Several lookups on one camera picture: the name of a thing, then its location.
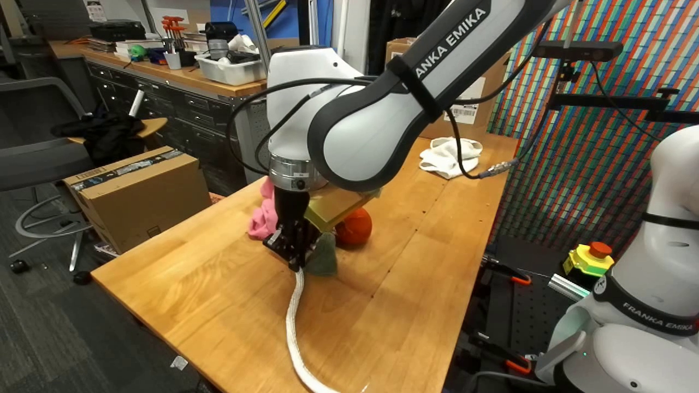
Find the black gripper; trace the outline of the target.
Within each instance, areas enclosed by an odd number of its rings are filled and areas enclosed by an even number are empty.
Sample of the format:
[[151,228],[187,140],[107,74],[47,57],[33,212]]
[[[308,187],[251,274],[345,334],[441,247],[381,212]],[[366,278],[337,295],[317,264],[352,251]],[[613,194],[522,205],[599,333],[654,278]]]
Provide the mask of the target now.
[[266,250],[291,263],[291,270],[307,267],[307,258],[319,240],[319,230],[307,219],[311,194],[275,190],[278,222],[272,235],[262,240]]

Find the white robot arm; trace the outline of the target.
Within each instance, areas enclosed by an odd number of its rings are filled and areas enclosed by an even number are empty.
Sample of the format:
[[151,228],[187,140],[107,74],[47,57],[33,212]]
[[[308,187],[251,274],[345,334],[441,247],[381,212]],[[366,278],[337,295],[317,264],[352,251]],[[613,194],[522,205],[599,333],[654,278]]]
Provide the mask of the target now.
[[377,192],[418,136],[510,49],[570,0],[450,0],[386,67],[367,77],[330,49],[283,51],[266,77],[275,232],[265,245],[302,269],[319,232],[307,221],[324,186]]

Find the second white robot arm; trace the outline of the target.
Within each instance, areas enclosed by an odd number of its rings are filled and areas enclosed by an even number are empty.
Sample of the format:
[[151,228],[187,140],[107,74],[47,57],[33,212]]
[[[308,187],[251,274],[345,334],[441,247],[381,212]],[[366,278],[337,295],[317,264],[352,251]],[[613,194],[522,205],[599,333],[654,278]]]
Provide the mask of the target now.
[[557,321],[536,377],[557,393],[699,393],[699,127],[651,154],[643,222]]

